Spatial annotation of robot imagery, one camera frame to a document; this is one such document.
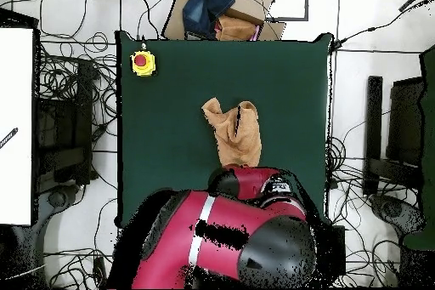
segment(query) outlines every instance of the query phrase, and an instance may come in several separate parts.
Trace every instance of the cardboard box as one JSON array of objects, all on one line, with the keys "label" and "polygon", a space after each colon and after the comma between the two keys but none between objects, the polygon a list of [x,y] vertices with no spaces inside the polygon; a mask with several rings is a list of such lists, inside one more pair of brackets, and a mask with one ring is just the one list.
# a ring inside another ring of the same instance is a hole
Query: cardboard box
[{"label": "cardboard box", "polygon": [[265,13],[270,9],[271,4],[272,0],[263,0],[263,2],[262,0],[235,0],[234,5],[225,14],[228,17],[251,22],[254,25],[262,25]]},{"label": "cardboard box", "polygon": [[277,41],[285,29],[284,22],[264,22],[257,41]]},{"label": "cardboard box", "polygon": [[183,7],[189,0],[173,0],[171,13],[161,35],[169,40],[184,40]]},{"label": "cardboard box", "polygon": [[[167,23],[163,27],[162,36],[169,40],[184,40],[184,24],[183,24],[183,8],[189,0],[174,0],[171,13],[169,14]],[[263,0],[263,6],[270,8],[272,0]],[[225,13],[228,17],[246,20],[254,25],[263,25],[265,20],[265,10],[261,5],[262,0],[235,0],[233,6]],[[282,36],[285,28],[284,23],[274,22],[265,23],[263,26],[258,41],[277,40]]]}]

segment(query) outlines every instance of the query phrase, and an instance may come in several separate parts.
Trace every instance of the table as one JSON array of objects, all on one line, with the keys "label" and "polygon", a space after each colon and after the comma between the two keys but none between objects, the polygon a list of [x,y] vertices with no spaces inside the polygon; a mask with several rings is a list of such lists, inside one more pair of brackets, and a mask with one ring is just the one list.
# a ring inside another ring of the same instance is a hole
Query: table
[{"label": "table", "polygon": [[125,226],[150,193],[162,187],[203,190],[220,166],[202,105],[217,97],[223,111],[250,100],[257,107],[260,166],[291,170],[322,219],[328,108],[328,47],[313,43],[147,41],[157,75],[137,77],[130,55],[141,49],[116,33],[118,58],[117,224]]}]

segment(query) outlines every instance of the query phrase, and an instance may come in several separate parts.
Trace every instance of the marker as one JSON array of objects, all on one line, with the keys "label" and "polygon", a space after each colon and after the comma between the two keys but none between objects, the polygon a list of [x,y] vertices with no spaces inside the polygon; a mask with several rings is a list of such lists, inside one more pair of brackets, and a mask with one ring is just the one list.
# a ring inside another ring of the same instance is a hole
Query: marker
[{"label": "marker", "polygon": [[17,133],[18,133],[18,128],[15,128],[9,134],[7,134],[6,137],[2,141],[0,141],[0,149],[2,149],[2,147],[4,147],[6,143],[10,141]]}]

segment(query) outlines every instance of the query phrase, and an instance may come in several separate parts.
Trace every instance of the crumpled fabric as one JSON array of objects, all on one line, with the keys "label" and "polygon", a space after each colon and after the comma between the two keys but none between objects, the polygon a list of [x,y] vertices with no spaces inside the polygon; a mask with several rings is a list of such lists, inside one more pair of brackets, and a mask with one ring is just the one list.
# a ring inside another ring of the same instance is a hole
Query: crumpled fabric
[{"label": "crumpled fabric", "polygon": [[184,31],[215,40],[216,19],[234,3],[235,0],[189,0],[183,8]]},{"label": "crumpled fabric", "polygon": [[216,39],[219,41],[247,41],[256,32],[256,26],[251,22],[227,17],[224,14],[219,16],[217,24],[220,30],[216,32]]},{"label": "crumpled fabric", "polygon": [[217,153],[222,166],[258,166],[262,151],[257,109],[250,101],[222,112],[218,99],[208,100],[202,111],[214,129]]}]

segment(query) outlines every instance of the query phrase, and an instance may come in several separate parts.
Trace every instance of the emergency stop button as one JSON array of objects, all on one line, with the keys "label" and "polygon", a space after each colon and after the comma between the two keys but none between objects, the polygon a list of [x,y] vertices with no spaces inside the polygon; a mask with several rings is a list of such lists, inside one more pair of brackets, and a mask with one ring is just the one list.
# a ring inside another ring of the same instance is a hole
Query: emergency stop button
[{"label": "emergency stop button", "polygon": [[140,66],[140,67],[145,66],[146,65],[146,58],[145,58],[145,56],[143,56],[142,54],[137,55],[134,58],[134,63],[137,66]]},{"label": "emergency stop button", "polygon": [[138,51],[132,56],[132,69],[140,77],[151,76],[155,72],[155,57],[150,51]]}]

